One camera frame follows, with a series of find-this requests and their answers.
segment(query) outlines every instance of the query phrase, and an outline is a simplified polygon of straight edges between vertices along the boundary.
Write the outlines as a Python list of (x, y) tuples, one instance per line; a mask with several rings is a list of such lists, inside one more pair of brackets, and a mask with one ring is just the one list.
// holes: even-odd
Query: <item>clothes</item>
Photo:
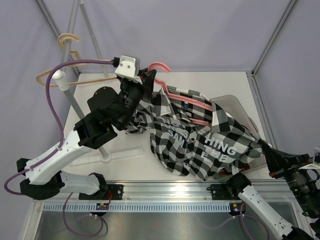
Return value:
[[(163, 89), (140, 101), (127, 133), (150, 131), (153, 154), (171, 173), (206, 181), (230, 164), (241, 170), (262, 154), (258, 139), (202, 93), (168, 86), (169, 92), (211, 104), (213, 111), (169, 99)], [(189, 118), (211, 125), (197, 125)]]

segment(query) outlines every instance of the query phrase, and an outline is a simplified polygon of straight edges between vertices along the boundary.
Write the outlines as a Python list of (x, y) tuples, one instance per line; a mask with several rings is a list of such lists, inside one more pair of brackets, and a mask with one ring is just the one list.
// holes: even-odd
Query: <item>pink clothes hanger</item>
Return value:
[[(166, 73), (170, 72), (170, 68), (166, 64), (164, 64), (162, 62), (154, 62), (148, 67), (148, 71), (151, 71), (153, 69), (162, 69)], [(192, 99), (192, 98), (189, 98), (189, 97), (186, 97), (186, 96), (181, 96), (181, 95), (170, 93), (169, 90), (168, 90), (166, 82), (163, 81), (163, 80), (160, 80), (158, 78), (154, 78), (154, 82), (162, 87), (162, 89), (167, 94), (168, 98), (170, 98), (170, 99), (175, 99), (175, 100), (183, 101), (183, 102), (186, 102), (186, 103), (189, 103), (189, 104), (193, 104), (193, 105), (196, 105), (196, 106), (201, 107), (203, 109), (207, 109), (207, 110), (209, 110), (211, 112), (213, 110), (212, 106), (209, 105), (209, 104), (200, 102), (200, 101), (198, 101), (196, 99)], [(198, 119), (191, 118), (191, 117), (189, 119), (193, 123), (199, 124), (199, 125), (209, 125), (210, 124), (207, 121), (198, 120)]]

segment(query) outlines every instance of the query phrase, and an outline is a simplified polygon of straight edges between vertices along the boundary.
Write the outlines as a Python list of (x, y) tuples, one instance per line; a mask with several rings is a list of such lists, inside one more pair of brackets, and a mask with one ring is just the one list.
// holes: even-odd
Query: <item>purple cable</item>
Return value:
[[(59, 64), (58, 66), (56, 66), (54, 69), (52, 69), (52, 71), (49, 73), (47, 79), (46, 79), (46, 83), (45, 83), (45, 95), (46, 95), (46, 100), (48, 102), (49, 108), (54, 116), (54, 119), (56, 121), (56, 123), (58, 124), (59, 127), (59, 131), (60, 131), (60, 142), (59, 145), (57, 147), (57, 149), (53, 150), (48, 156), (46, 156), (44, 159), (42, 159), (41, 161), (35, 163), (34, 165), (30, 166), (31, 169), (34, 169), (35, 167), (39, 166), (40, 164), (44, 163), (45, 161), (47, 161), (49, 158), (51, 158), (53, 155), (56, 154), (56, 152), (58, 152), (58, 149), (61, 148), (61, 146), (64, 144), (64, 128), (61, 124), (61, 121), (54, 109), (54, 106), (52, 104), (51, 98), (50, 98), (50, 82), (51, 82), (51, 78), (53, 77), (54, 73), (65, 67), (68, 65), (72, 65), (72, 64), (106, 64), (106, 65), (111, 65), (113, 64), (112, 61), (106, 61), (106, 60), (91, 60), (91, 59), (81, 59), (81, 60), (73, 60), (73, 61), (66, 61), (63, 62), (61, 64)], [(20, 171), (16, 174), (14, 174), (13, 176), (9, 177), (5, 182), (4, 182), (4, 189), (10, 193), (10, 194), (14, 194), (14, 195), (23, 195), (20, 192), (16, 192), (16, 191), (12, 191), (11, 189), (8, 188), (8, 184), (11, 180), (15, 179), (16, 177), (25, 174), (26, 172), (30, 171), (29, 169), (25, 169), (23, 171)]]
[(239, 215), (239, 216), (241, 217), (241, 222), (242, 222), (242, 225), (243, 225), (243, 228), (244, 228), (246, 234), (249, 236), (249, 238), (250, 238), (251, 240), (254, 240), (254, 238), (251, 236), (251, 234), (250, 234), (250, 232), (249, 232), (249, 230), (248, 230), (248, 228), (247, 228), (247, 226), (246, 226), (246, 224), (245, 224), (245, 221), (244, 221), (244, 218), (245, 218), (245, 217), (248, 217), (248, 218), (250, 218), (250, 219), (255, 220), (256, 222), (259, 222), (259, 223), (263, 226), (263, 228), (264, 228), (265, 231), (266, 231), (267, 240), (270, 240), (270, 232), (269, 232), (266, 224), (265, 224), (263, 221), (261, 221), (260, 219), (254, 217), (254, 216), (249, 216), (249, 215), (244, 215), (244, 216), (243, 216), (243, 215), (242, 215), (242, 210), (243, 210), (243, 208), (244, 208), (245, 205), (246, 205), (245, 202), (242, 203), (242, 205), (241, 205), (241, 207), (240, 207), (240, 215)]
[(98, 219), (101, 221), (101, 227), (100, 227), (100, 229), (99, 229), (96, 233), (94, 233), (94, 234), (92, 234), (92, 235), (84, 235), (84, 234), (80, 234), (80, 233), (77, 233), (77, 232), (73, 231), (73, 230), (69, 227), (69, 225), (68, 225), (68, 223), (67, 223), (66, 211), (65, 211), (65, 210), (66, 210), (66, 207), (67, 207), (67, 202), (68, 202), (69, 199), (71, 198), (72, 194), (74, 194), (74, 193), (73, 193), (73, 192), (70, 193), (70, 195), (66, 198), (66, 200), (65, 200), (65, 202), (64, 202), (64, 205), (63, 205), (63, 207), (62, 207), (62, 217), (63, 217), (63, 222), (64, 222), (64, 225), (65, 225), (66, 229), (68, 229), (68, 231), (69, 231), (70, 233), (72, 233), (72, 234), (74, 234), (74, 235), (76, 235), (76, 236), (78, 236), (78, 237), (83, 237), (83, 238), (93, 238), (93, 237), (97, 236), (97, 235), (102, 231), (102, 229), (104, 228), (104, 224), (105, 224), (105, 226), (106, 226), (106, 229), (108, 230), (108, 225), (107, 225), (106, 221), (105, 221), (102, 217), (97, 216)]

